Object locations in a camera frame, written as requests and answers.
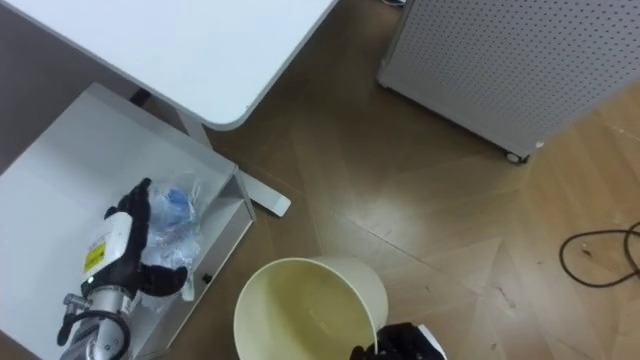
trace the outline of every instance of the yellow label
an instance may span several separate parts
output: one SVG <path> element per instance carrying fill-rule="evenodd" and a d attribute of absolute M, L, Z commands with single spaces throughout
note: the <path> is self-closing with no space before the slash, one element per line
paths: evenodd
<path fill-rule="evenodd" d="M 89 251 L 87 258 L 84 260 L 84 272 L 91 270 L 94 266 L 100 264 L 104 260 L 104 241 Z"/>

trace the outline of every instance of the caster wheel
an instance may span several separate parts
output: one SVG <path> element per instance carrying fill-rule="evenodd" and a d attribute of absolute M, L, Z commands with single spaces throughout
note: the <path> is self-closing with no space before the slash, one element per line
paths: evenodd
<path fill-rule="evenodd" d="M 529 162 L 529 155 L 525 157 L 518 156 L 512 152 L 507 152 L 505 154 L 507 160 L 512 164 L 523 165 Z"/>

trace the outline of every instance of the perforated panel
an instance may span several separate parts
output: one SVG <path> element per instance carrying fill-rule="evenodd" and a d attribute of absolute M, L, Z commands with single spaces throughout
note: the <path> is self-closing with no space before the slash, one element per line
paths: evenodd
<path fill-rule="evenodd" d="M 640 75 L 640 0 L 407 11 L 380 82 L 521 155 Z"/>

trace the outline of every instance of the table leg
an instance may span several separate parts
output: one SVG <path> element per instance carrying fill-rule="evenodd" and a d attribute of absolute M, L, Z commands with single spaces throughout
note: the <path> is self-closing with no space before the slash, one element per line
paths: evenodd
<path fill-rule="evenodd" d="M 184 128 L 187 131 L 187 134 L 189 134 L 192 139 L 210 147 L 213 150 L 212 144 L 207 137 L 207 132 L 204 129 L 204 125 L 199 121 L 193 120 L 191 117 L 180 113 L 180 111 L 177 111 L 177 113 L 180 117 L 180 121 L 182 121 L 182 125 L 184 125 Z M 279 217 L 282 217 L 287 212 L 287 209 L 289 209 L 289 206 L 291 205 L 291 200 L 286 196 L 280 194 L 262 181 L 242 170 L 240 170 L 239 175 L 244 182 L 251 200 L 260 204 L 262 207 Z"/>

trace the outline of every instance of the plastic bag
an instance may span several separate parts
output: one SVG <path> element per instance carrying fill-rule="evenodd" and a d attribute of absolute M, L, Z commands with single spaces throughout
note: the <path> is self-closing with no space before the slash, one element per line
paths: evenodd
<path fill-rule="evenodd" d="M 201 186 L 193 172 L 185 172 L 167 180 L 154 180 L 149 187 L 151 217 L 142 262 L 172 269 L 185 266 L 189 276 L 180 293 L 186 301 L 193 301 L 193 261 L 200 252 Z M 140 302 L 161 312 L 176 296 L 158 298 L 141 293 Z"/>

